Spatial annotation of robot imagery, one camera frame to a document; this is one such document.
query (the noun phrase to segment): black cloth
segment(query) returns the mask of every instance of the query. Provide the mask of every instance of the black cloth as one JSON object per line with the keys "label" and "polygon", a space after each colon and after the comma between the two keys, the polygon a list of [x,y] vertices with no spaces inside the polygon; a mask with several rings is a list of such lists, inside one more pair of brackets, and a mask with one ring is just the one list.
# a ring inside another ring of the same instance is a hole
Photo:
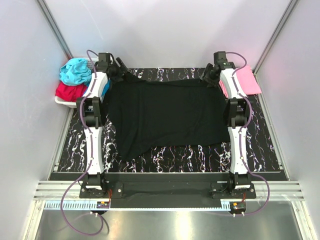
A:
{"label": "black cloth", "polygon": [[148,82],[127,73],[109,91],[116,148],[129,161],[151,147],[230,142],[219,88],[199,79]]}

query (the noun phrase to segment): turquoise cloth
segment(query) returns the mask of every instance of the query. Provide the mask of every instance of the turquoise cloth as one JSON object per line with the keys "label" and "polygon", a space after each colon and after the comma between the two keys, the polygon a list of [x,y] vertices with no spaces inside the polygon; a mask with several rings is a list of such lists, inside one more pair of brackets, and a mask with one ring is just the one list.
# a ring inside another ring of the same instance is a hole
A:
{"label": "turquoise cloth", "polygon": [[91,70],[87,67],[88,60],[72,58],[60,68],[59,79],[68,86],[90,83]]}

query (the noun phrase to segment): white laundry basket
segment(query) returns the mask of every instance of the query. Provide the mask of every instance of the white laundry basket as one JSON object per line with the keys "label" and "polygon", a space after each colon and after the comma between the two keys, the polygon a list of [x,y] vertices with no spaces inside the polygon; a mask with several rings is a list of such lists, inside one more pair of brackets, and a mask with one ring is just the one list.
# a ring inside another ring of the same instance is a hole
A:
{"label": "white laundry basket", "polygon": [[[87,64],[88,68],[93,69],[94,66],[91,64],[89,58],[88,58],[88,57],[83,57],[83,58],[86,59],[86,60],[88,60],[88,64]],[[95,62],[98,61],[98,58],[97,58],[97,57],[92,57],[92,61],[95,63]],[[74,108],[74,109],[75,109],[75,108],[77,107],[76,102],[74,102],[74,101],[65,101],[65,100],[63,100],[62,98],[58,97],[58,96],[54,96],[54,101],[55,101],[57,104],[66,105],[66,106],[68,106],[69,108]]]}

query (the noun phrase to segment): black marble tabletop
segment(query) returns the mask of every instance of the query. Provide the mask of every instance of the black marble tabletop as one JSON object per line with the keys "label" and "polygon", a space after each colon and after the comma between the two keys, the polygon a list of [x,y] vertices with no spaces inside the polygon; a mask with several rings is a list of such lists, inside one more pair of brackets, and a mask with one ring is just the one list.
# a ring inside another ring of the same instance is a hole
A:
{"label": "black marble tabletop", "polygon": [[[203,68],[136,68],[132,73],[148,81],[173,81],[199,78]],[[257,95],[252,102],[252,121],[246,135],[248,166],[255,172],[279,171],[279,164],[270,138],[267,123]],[[153,147],[132,159],[123,161],[117,152],[116,129],[107,120],[102,132],[102,159],[106,172],[168,173],[168,172],[228,172],[230,143],[201,146]],[[84,172],[87,166],[86,139],[79,123],[77,110],[73,111],[62,150],[58,172]]]}

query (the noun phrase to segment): pink cloth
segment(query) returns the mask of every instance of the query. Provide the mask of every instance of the pink cloth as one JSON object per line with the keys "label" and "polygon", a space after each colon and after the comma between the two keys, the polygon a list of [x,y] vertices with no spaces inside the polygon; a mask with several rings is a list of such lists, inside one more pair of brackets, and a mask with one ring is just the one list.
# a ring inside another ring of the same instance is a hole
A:
{"label": "pink cloth", "polygon": [[[240,69],[236,73],[236,77],[240,83],[240,86],[243,92],[246,95],[253,95],[253,94],[260,94],[261,89],[256,81],[254,74],[249,65],[245,66],[244,68]],[[223,94],[228,97],[227,90],[222,81],[219,81],[219,85],[223,91]]]}

